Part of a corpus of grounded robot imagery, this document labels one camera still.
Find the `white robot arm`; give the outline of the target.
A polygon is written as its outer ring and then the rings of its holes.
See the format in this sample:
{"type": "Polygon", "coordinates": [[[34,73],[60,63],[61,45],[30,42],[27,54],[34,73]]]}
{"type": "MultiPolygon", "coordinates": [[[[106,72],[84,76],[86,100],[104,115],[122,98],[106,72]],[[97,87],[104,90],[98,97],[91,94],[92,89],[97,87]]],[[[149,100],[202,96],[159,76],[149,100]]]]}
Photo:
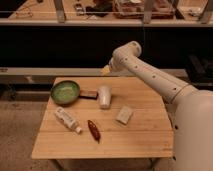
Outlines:
{"type": "Polygon", "coordinates": [[[127,69],[174,107],[172,171],[213,171],[213,91],[153,67],[141,53],[137,41],[116,48],[102,73],[127,69]]]}

